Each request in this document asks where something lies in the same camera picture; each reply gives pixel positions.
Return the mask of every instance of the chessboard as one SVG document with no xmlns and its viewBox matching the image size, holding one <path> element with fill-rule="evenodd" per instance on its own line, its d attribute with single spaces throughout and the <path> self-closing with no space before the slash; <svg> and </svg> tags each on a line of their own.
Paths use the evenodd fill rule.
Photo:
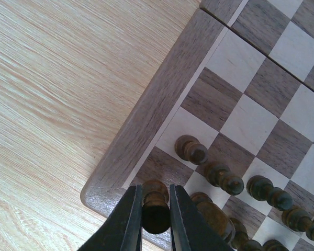
<svg viewBox="0 0 314 251">
<path fill-rule="evenodd" d="M 181 135 L 244 183 L 269 178 L 314 218 L 314 0 L 203 0 L 87 181 L 83 203 L 108 216 L 130 185 L 201 191 L 263 244 L 314 250 L 281 212 L 212 186 L 177 156 Z M 144 237 L 170 249 L 169 233 Z"/>
</svg>

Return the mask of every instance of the wooden chess piece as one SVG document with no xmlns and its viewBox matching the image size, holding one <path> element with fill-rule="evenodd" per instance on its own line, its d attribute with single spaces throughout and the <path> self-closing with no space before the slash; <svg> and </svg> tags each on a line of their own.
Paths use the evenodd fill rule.
<svg viewBox="0 0 314 251">
<path fill-rule="evenodd" d="M 204 167 L 205 177 L 215 187 L 221 187 L 230 195 L 239 195 L 244 189 L 243 180 L 232 173 L 227 165 L 217 162 L 206 162 Z"/>
<path fill-rule="evenodd" d="M 260 175 L 253 176 L 246 185 L 246 190 L 255 200 L 264 201 L 280 211 L 293 206 L 291 195 L 281 188 L 273 187 L 273 183 Z"/>
<path fill-rule="evenodd" d="M 207 148 L 191 135 L 180 136 L 174 144 L 174 149 L 181 159 L 190 161 L 195 165 L 207 161 Z"/>
<path fill-rule="evenodd" d="M 169 192 L 159 180 L 148 180 L 142 185 L 142 226 L 151 234 L 161 234 L 170 227 Z"/>
<path fill-rule="evenodd" d="M 230 218 L 235 227 L 235 237 L 231 246 L 238 251 L 262 251 L 263 248 L 259 242 L 249 239 L 245 226 L 236 218 Z"/>
<path fill-rule="evenodd" d="M 203 192 L 196 192 L 190 198 L 210 227 L 229 244 L 234 238 L 235 228 L 228 216 Z"/>
<path fill-rule="evenodd" d="M 282 221 L 293 231 L 306 232 L 307 237 L 314 241 L 314 222 L 305 210 L 293 206 L 283 212 Z"/>
<path fill-rule="evenodd" d="M 286 247 L 276 239 L 271 239 L 264 243 L 264 251 L 288 251 Z"/>
</svg>

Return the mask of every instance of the pawn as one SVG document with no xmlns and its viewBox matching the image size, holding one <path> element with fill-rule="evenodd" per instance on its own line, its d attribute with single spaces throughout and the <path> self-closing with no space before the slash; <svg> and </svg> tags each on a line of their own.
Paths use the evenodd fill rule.
<svg viewBox="0 0 314 251">
<path fill-rule="evenodd" d="M 238 219 L 230 218 L 235 227 L 235 237 L 231 246 L 238 251 L 261 251 L 263 250 L 259 242 L 249 239 L 245 226 Z"/>
<path fill-rule="evenodd" d="M 288 251 L 286 247 L 276 239 L 271 239 L 264 243 L 264 251 Z"/>
<path fill-rule="evenodd" d="M 230 195 L 239 195 L 244 189 L 243 180 L 232 173 L 227 165 L 217 162 L 202 164 L 205 169 L 205 177 L 215 187 L 221 187 Z"/>
<path fill-rule="evenodd" d="M 314 222 L 305 210 L 293 206 L 283 212 L 282 221 L 293 231 L 306 232 L 306 236 L 314 241 Z"/>
<path fill-rule="evenodd" d="M 235 236 L 235 228 L 226 214 L 203 192 L 196 192 L 190 198 L 210 227 L 230 244 Z"/>
<path fill-rule="evenodd" d="M 291 195 L 281 188 L 273 187 L 272 182 L 263 176 L 253 176 L 246 185 L 246 190 L 255 200 L 264 201 L 280 211 L 293 206 Z"/>
<path fill-rule="evenodd" d="M 170 227 L 169 192 L 159 180 L 148 180 L 142 185 L 142 226 L 151 234 L 164 233 Z"/>
<path fill-rule="evenodd" d="M 174 149 L 181 159 L 194 165 L 201 165 L 207 161 L 207 148 L 191 135 L 180 136 L 174 144 Z"/>
</svg>

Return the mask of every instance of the gripped chess piece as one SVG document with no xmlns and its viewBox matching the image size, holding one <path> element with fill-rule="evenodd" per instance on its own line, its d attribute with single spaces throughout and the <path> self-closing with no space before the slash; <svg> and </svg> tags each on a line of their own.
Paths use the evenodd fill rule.
<svg viewBox="0 0 314 251">
<path fill-rule="evenodd" d="M 142 226 L 151 234 L 161 234 L 170 227 L 169 192 L 159 180 L 148 180 L 142 185 Z"/>
<path fill-rule="evenodd" d="M 180 136 L 174 144 L 174 149 L 181 159 L 190 161 L 195 165 L 207 161 L 207 148 L 191 135 Z"/>
<path fill-rule="evenodd" d="M 293 206 L 283 212 L 282 221 L 293 231 L 306 232 L 307 237 L 314 241 L 314 221 L 305 210 Z"/>
<path fill-rule="evenodd" d="M 205 169 L 205 177 L 215 187 L 221 187 L 230 195 L 239 195 L 244 190 L 243 180 L 232 173 L 229 167 L 218 162 L 206 162 L 202 164 Z"/>
<path fill-rule="evenodd" d="M 231 242 L 231 247 L 238 251 L 262 251 L 259 242 L 249 239 L 245 226 L 236 218 L 230 218 L 235 227 L 235 237 Z"/>
<path fill-rule="evenodd" d="M 229 244 L 234 238 L 235 228 L 226 214 L 203 192 L 196 192 L 190 198 L 210 227 Z"/>
<path fill-rule="evenodd" d="M 246 190 L 255 200 L 264 201 L 280 211 L 293 206 L 291 195 L 281 188 L 274 187 L 273 183 L 260 175 L 253 176 L 246 185 Z"/>
<path fill-rule="evenodd" d="M 276 239 L 271 239 L 264 243 L 263 245 L 264 251 L 288 251 L 284 245 L 277 241 Z"/>
</svg>

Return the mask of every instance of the brown chess piece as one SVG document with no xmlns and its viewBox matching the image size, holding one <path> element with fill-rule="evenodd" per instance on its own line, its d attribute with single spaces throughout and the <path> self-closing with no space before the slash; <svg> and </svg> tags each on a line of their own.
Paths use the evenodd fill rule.
<svg viewBox="0 0 314 251">
<path fill-rule="evenodd" d="M 273 183 L 260 175 L 253 176 L 246 185 L 246 190 L 255 200 L 264 201 L 280 211 L 293 206 L 291 195 L 281 188 L 273 187 Z"/>
<path fill-rule="evenodd" d="M 170 227 L 169 192 L 159 180 L 148 180 L 142 185 L 142 226 L 151 234 L 161 234 Z"/>
<path fill-rule="evenodd" d="M 181 159 L 190 161 L 195 165 L 200 165 L 207 161 L 207 148 L 191 135 L 180 136 L 176 140 L 174 148 Z"/>
<path fill-rule="evenodd" d="M 221 187 L 230 195 L 239 195 L 244 189 L 243 180 L 232 173 L 227 165 L 217 162 L 202 164 L 205 177 L 215 187 Z"/>
<path fill-rule="evenodd" d="M 284 245 L 277 241 L 276 239 L 271 239 L 264 243 L 263 245 L 264 251 L 288 251 Z"/>
<path fill-rule="evenodd" d="M 263 248 L 259 242 L 249 239 L 245 226 L 236 218 L 230 218 L 235 227 L 235 237 L 231 246 L 238 251 L 262 251 Z"/>
<path fill-rule="evenodd" d="M 228 216 L 203 192 L 196 192 L 190 198 L 210 227 L 229 244 L 234 238 L 235 228 Z"/>
<path fill-rule="evenodd" d="M 314 241 L 314 222 L 305 210 L 293 206 L 283 212 L 282 221 L 293 231 L 306 232 L 307 237 Z"/>
</svg>

